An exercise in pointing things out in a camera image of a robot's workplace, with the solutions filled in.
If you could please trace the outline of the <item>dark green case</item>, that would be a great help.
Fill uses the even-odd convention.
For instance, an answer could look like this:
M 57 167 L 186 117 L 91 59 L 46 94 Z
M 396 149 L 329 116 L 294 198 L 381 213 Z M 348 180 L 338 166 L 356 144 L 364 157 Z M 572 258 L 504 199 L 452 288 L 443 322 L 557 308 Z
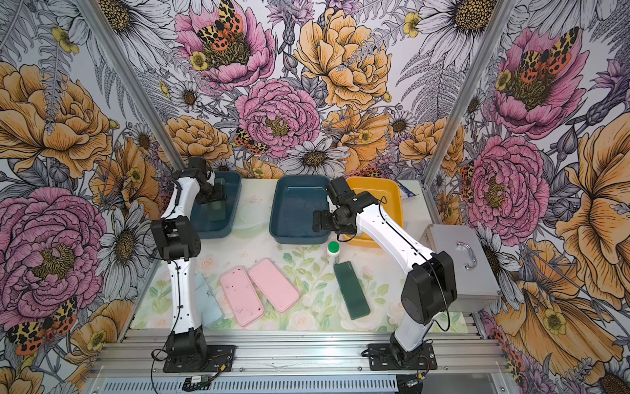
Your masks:
M 226 181 L 224 178 L 216 178 L 205 205 L 208 220 L 211 223 L 219 222 L 226 218 Z
M 351 262 L 333 266 L 341 295 L 352 320 L 370 315 L 371 310 Z

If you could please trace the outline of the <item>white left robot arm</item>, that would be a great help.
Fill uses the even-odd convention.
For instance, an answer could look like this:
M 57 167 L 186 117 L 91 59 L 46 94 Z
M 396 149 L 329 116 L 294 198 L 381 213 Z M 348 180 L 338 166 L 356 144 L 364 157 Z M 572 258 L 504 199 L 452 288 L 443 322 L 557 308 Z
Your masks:
M 175 170 L 174 191 L 161 218 L 152 221 L 157 252 L 167 264 L 172 288 L 172 329 L 163 350 L 166 372 L 198 372 L 210 356 L 195 295 L 195 265 L 201 239 L 190 219 L 194 205 L 226 199 L 225 187 L 214 184 L 214 174 L 202 158 Z

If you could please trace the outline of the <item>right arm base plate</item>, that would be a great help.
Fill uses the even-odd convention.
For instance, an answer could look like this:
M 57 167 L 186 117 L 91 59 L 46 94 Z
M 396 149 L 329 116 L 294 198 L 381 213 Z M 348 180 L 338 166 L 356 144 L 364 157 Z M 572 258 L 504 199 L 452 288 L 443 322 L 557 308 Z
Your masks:
M 369 344 L 361 356 L 367 358 L 372 371 L 419 370 L 430 372 L 438 365 L 431 343 L 423 343 L 414 351 L 404 351 L 396 344 Z

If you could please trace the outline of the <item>yellow plastic tray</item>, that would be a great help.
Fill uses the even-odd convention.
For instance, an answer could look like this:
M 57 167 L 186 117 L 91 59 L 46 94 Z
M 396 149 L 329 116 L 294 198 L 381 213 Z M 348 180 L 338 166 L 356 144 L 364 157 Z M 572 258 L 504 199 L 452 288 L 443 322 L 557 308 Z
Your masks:
M 357 194 L 367 191 L 377 200 L 385 198 L 382 201 L 382 210 L 398 225 L 404 224 L 402 197 L 400 189 L 394 181 L 374 177 L 349 177 L 347 183 Z

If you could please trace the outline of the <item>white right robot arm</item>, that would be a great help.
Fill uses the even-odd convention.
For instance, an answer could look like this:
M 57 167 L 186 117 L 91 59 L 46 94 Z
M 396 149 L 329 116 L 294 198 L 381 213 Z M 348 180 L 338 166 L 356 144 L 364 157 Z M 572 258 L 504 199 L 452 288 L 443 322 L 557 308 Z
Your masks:
M 457 299 L 454 262 L 445 251 L 437 253 L 423 246 L 405 231 L 384 209 L 384 202 L 371 193 L 352 190 L 346 179 L 328 183 L 326 192 L 334 210 L 313 213 L 313 231 L 336 235 L 370 236 L 406 274 L 400 301 L 405 314 L 390 336 L 387 351 L 397 369 L 430 369 L 423 354 L 426 336 L 437 314 L 447 312 Z

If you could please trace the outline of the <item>dark teal tray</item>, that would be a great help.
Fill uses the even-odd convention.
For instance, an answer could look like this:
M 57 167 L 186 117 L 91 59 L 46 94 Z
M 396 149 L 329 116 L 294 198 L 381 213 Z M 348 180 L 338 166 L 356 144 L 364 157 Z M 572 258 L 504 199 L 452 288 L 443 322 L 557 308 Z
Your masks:
M 279 244 L 321 245 L 330 231 L 313 231 L 313 213 L 328 210 L 323 176 L 285 176 L 277 181 L 269 233 Z
M 216 172 L 215 184 L 223 184 L 226 199 L 194 204 L 190 221 L 203 239 L 224 238 L 231 234 L 241 194 L 242 177 L 238 172 Z

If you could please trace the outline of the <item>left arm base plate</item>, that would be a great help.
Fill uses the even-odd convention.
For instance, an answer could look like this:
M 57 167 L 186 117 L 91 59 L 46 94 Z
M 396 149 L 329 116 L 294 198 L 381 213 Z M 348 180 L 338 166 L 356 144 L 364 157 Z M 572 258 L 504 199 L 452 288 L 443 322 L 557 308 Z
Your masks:
M 164 373 L 216 373 L 231 372 L 236 355 L 234 345 L 208 345 L 205 353 L 167 358 Z

